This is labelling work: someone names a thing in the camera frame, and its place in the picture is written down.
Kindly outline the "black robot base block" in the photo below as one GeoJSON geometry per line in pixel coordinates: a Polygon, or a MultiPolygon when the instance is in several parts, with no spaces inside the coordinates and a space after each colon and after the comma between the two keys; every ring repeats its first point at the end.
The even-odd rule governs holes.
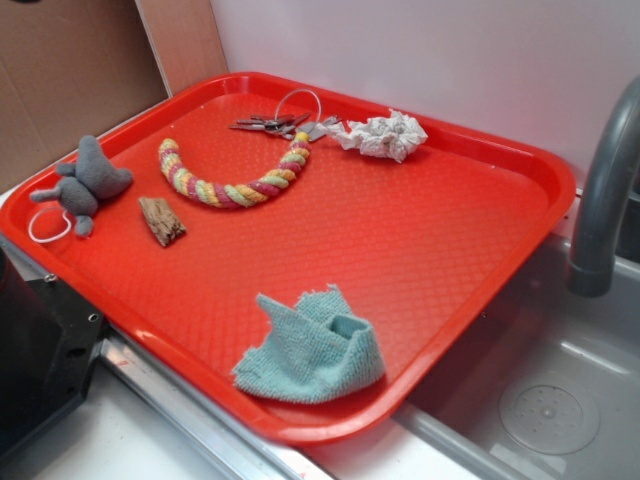
{"type": "Polygon", "coordinates": [[[64,280],[26,280],[1,253],[1,459],[81,405],[104,314],[64,280]]]}

